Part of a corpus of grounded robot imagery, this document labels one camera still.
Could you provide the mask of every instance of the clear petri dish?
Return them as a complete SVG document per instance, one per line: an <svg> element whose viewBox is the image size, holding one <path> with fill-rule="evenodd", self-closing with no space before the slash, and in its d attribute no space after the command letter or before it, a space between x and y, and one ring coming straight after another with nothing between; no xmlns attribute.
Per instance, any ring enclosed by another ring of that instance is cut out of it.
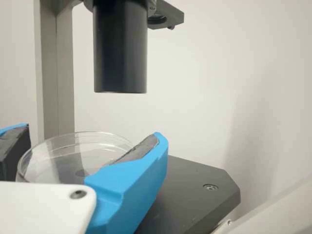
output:
<svg viewBox="0 0 312 234"><path fill-rule="evenodd" d="M130 141L103 132L56 136L28 150L18 163L16 181L83 184L84 178L132 149Z"/></svg>

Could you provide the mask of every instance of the screw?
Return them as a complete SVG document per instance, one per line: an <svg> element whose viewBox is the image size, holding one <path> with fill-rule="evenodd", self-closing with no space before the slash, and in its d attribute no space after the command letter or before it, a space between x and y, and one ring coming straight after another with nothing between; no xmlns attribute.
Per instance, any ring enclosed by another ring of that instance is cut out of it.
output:
<svg viewBox="0 0 312 234"><path fill-rule="evenodd" d="M83 198L86 195L87 195L86 191L77 190L77 191L74 191L72 194L70 194L70 198L71 199L80 199L80 198Z"/></svg>
<svg viewBox="0 0 312 234"><path fill-rule="evenodd" d="M204 184L203 187L209 191L217 191L218 190L218 186L213 185L213 184Z"/></svg>

